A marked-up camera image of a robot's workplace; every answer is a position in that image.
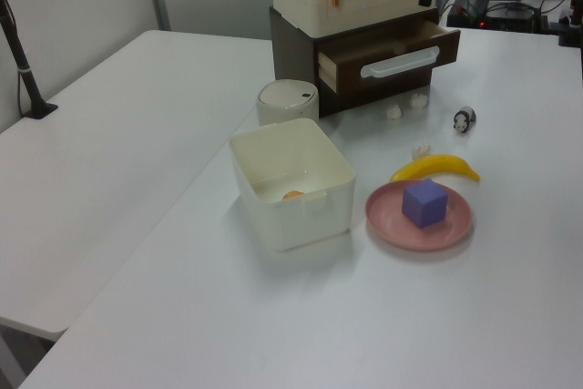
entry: orange object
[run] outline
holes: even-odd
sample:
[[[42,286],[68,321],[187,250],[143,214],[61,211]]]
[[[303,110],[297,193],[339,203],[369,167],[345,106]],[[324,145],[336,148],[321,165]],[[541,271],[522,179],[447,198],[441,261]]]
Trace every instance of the orange object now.
[[[301,195],[303,195],[303,191],[292,190],[292,191],[288,191],[285,195],[283,195],[283,198],[285,200],[288,200],[289,198],[295,198],[296,196],[301,196]]]

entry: toy banana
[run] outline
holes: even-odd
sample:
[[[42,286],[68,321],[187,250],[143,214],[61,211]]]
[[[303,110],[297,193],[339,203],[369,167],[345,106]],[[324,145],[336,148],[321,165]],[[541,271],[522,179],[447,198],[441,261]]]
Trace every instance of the toy banana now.
[[[391,177],[391,182],[402,179],[421,179],[426,175],[438,172],[452,172],[465,175],[474,181],[479,181],[480,176],[459,157],[455,155],[427,155],[412,161],[397,170]]]

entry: pink plate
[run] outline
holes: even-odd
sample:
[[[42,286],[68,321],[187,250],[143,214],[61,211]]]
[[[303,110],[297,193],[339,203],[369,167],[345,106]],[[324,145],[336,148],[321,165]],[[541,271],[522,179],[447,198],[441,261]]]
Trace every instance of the pink plate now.
[[[406,250],[435,251],[458,243],[472,229],[472,211],[466,200],[440,184],[448,195],[445,219],[419,229],[401,212],[405,187],[417,182],[390,182],[375,190],[366,201],[368,223],[386,241]]]

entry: electronic equipment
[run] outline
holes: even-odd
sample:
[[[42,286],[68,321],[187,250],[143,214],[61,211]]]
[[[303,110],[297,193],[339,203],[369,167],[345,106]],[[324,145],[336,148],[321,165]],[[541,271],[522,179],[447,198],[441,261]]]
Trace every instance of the electronic equipment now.
[[[447,13],[447,25],[452,27],[482,27],[490,0],[455,0]]]
[[[537,30],[537,13],[534,7],[514,2],[490,2],[484,29],[532,34]]]

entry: white drawer handle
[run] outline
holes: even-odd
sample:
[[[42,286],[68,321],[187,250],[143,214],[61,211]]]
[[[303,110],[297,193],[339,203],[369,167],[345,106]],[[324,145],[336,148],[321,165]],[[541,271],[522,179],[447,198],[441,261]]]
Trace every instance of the white drawer handle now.
[[[361,68],[361,77],[389,77],[414,68],[429,66],[436,61],[438,55],[439,47],[433,46],[410,54],[384,59]]]

